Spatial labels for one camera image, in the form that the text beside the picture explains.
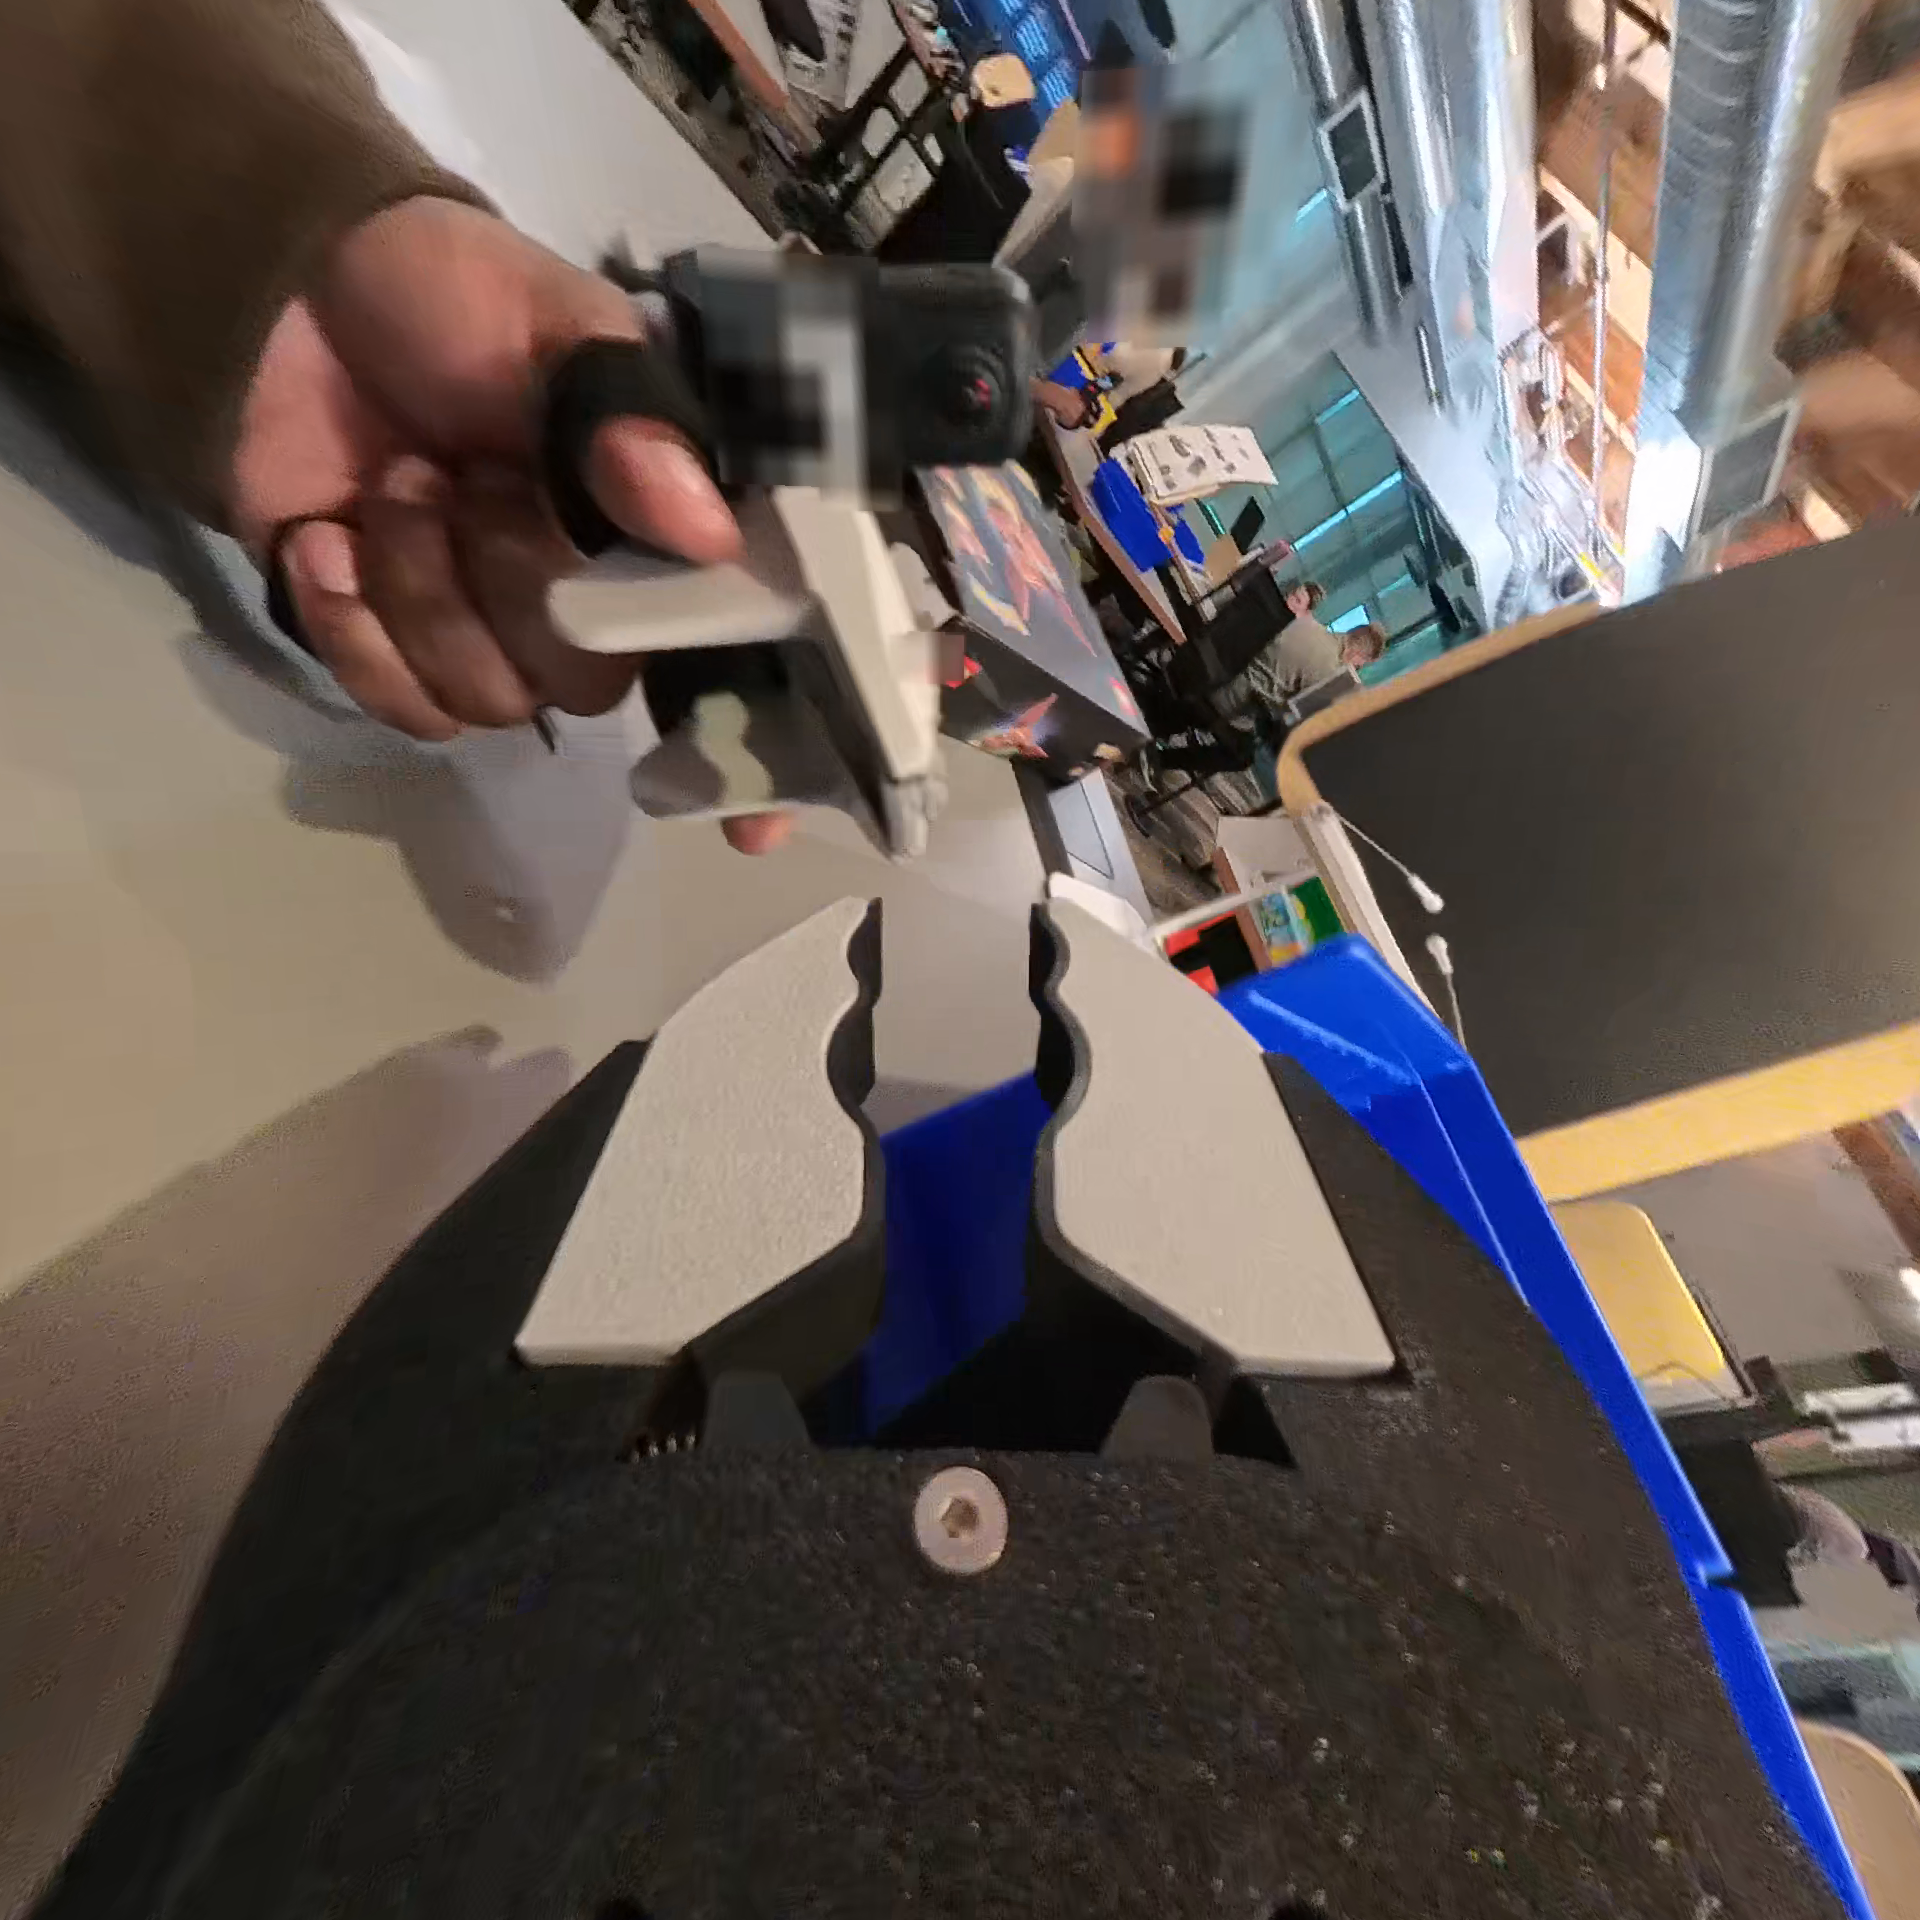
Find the dark grey divider panel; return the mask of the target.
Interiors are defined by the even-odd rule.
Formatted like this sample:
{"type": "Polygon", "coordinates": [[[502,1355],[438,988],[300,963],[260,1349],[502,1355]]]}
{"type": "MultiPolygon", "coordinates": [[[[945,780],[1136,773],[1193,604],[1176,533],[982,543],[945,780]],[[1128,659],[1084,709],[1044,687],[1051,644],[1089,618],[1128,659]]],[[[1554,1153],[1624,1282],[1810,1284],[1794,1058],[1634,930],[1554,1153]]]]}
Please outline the dark grey divider panel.
{"type": "Polygon", "coordinates": [[[1731,1161],[1915,1099],[1919,533],[1903,517],[1568,607],[1288,740],[1329,889],[1466,1047],[1544,1195],[1731,1161]]]}

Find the grey flat device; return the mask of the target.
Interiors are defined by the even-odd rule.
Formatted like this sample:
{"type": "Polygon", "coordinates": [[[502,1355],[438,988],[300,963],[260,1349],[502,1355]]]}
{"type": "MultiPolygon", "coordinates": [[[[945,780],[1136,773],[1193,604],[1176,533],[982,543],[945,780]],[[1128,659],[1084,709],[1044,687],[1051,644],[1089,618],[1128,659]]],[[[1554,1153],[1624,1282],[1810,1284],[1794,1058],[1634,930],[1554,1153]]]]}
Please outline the grey flat device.
{"type": "Polygon", "coordinates": [[[1124,901],[1142,918],[1154,917],[1100,767],[1067,780],[1022,759],[1016,764],[1016,789],[1047,876],[1073,876],[1124,901]]]}

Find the white instruction sheet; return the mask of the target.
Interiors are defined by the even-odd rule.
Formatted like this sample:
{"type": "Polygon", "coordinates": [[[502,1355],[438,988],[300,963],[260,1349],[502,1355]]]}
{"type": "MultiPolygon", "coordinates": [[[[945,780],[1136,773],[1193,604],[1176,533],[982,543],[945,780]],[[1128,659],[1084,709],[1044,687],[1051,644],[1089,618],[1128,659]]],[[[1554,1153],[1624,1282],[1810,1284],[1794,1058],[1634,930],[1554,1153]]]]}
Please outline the white instruction sheet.
{"type": "Polygon", "coordinates": [[[1171,423],[1121,446],[1143,498],[1162,508],[1220,489],[1271,489],[1276,474],[1260,437],[1243,423],[1171,423]]]}

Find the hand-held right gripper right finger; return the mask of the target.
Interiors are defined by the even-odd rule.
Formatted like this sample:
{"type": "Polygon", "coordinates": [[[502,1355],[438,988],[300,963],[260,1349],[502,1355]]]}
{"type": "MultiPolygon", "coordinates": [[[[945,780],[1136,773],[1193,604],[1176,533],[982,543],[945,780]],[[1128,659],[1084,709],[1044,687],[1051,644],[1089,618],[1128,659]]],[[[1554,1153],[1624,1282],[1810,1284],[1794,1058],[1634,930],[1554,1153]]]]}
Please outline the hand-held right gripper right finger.
{"type": "Polygon", "coordinates": [[[1031,918],[1042,1241],[1243,1375],[1384,1378],[1398,1354],[1262,1044],[1160,951],[1031,918]]]}

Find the silver ventilation duct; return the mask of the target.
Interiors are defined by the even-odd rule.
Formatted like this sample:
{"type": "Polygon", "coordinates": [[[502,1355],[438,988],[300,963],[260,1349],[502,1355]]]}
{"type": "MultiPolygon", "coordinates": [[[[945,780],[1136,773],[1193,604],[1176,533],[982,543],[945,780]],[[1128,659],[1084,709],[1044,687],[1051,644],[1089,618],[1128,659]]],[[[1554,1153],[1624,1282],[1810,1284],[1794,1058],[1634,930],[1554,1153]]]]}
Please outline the silver ventilation duct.
{"type": "Polygon", "coordinates": [[[1650,597],[1779,485],[1806,196],[1854,4],[1680,2],[1650,261],[1626,579],[1650,597]]]}
{"type": "Polygon", "coordinates": [[[1371,341],[1411,337],[1444,389],[1495,337],[1505,212],[1502,4],[1286,4],[1312,145],[1371,341]]]}

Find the blue plastic bin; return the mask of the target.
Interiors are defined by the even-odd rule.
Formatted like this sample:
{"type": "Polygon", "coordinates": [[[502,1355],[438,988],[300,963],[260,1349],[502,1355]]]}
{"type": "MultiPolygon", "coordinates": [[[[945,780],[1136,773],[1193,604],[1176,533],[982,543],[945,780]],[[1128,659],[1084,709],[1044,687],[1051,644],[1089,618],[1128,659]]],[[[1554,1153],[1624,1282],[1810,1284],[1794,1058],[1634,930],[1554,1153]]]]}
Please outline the blue plastic bin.
{"type": "MultiPolygon", "coordinates": [[[[1249,977],[1218,1006],[1355,1118],[1527,1301],[1666,1530],[1719,1687],[1800,1839],[1850,1916],[1872,1906],[1774,1681],[1734,1565],[1466,1047],[1362,938],[1249,977]]],[[[881,1141],[886,1302],[856,1427],[876,1434],[1006,1327],[1022,1302],[1047,1108],[1028,1073],[881,1141]]]]}
{"type": "Polygon", "coordinates": [[[1186,558],[1188,530],[1145,498],[1124,461],[1104,460],[1094,468],[1089,500],[1134,569],[1154,571],[1186,558]]]}

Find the person's left hand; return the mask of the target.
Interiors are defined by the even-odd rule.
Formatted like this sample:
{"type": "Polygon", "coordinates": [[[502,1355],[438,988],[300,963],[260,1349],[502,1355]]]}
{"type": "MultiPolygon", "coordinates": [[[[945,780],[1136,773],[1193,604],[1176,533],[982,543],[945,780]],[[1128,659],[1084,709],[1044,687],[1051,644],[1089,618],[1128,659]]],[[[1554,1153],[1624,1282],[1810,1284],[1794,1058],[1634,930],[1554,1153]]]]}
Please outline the person's left hand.
{"type": "Polygon", "coordinates": [[[362,714],[441,742],[628,700],[635,660],[552,615],[576,554],[538,403],[570,350],[644,337],[612,283],[484,207],[410,199],[326,249],[256,361],[227,511],[362,714]]]}

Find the dark printed toy set box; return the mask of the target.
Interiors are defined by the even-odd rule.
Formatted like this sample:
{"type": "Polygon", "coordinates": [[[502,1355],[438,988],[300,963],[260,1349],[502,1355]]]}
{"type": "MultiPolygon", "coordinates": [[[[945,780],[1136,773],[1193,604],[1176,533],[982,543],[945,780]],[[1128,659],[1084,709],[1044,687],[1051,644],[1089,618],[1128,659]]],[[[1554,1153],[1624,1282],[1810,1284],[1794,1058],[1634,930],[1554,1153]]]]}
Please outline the dark printed toy set box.
{"type": "Polygon", "coordinates": [[[945,734],[1078,780],[1148,740],[1075,555],[1018,463],[915,471],[907,502],[945,621],[945,734]]]}

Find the person's left forearm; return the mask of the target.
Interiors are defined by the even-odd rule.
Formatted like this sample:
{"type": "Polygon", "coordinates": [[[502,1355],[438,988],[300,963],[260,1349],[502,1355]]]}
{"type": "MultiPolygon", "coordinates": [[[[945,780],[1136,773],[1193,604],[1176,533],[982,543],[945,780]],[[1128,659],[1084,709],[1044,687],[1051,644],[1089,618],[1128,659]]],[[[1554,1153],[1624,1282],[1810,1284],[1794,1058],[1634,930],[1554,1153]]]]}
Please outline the person's left forearm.
{"type": "Polygon", "coordinates": [[[416,199],[492,210],[326,4],[3,4],[4,311],[81,373],[123,467],[217,530],[282,311],[416,199]]]}

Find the black office chair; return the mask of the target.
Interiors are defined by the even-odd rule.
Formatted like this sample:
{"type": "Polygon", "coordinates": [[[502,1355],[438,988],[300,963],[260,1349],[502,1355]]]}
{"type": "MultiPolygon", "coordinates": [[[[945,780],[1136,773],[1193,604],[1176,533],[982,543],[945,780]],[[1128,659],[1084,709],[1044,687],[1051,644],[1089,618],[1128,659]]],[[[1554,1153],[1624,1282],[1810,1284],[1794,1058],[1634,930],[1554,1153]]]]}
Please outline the black office chair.
{"type": "Polygon", "coordinates": [[[1300,613],[1299,599],[1262,573],[1200,615],[1185,643],[1145,660],[1136,686],[1152,731],[1139,754],[1145,794],[1167,794],[1172,778],[1200,787],[1247,774],[1278,745],[1288,692],[1276,690],[1276,649],[1300,613]]]}

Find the colourful printed box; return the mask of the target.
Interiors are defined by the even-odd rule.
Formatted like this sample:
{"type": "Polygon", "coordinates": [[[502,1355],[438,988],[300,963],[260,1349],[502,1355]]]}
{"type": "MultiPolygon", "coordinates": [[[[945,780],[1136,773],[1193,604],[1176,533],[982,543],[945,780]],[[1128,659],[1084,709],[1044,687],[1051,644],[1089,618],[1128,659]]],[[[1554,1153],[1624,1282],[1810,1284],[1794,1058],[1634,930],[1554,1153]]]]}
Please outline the colourful printed box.
{"type": "Polygon", "coordinates": [[[1266,969],[1288,967],[1350,932],[1326,882],[1315,873],[1271,889],[1251,901],[1243,913],[1251,917],[1266,969]]]}

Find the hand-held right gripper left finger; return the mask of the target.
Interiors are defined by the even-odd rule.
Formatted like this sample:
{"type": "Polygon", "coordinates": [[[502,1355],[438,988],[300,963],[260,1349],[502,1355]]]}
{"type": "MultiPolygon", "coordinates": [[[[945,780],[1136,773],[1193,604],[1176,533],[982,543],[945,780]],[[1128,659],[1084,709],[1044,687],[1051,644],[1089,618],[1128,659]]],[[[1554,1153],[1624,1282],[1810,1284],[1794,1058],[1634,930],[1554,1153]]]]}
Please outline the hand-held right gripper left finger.
{"type": "Polygon", "coordinates": [[[530,1364],[838,1370],[876,1327],[881,901],[734,959],[648,1043],[518,1331],[530,1364]]]}

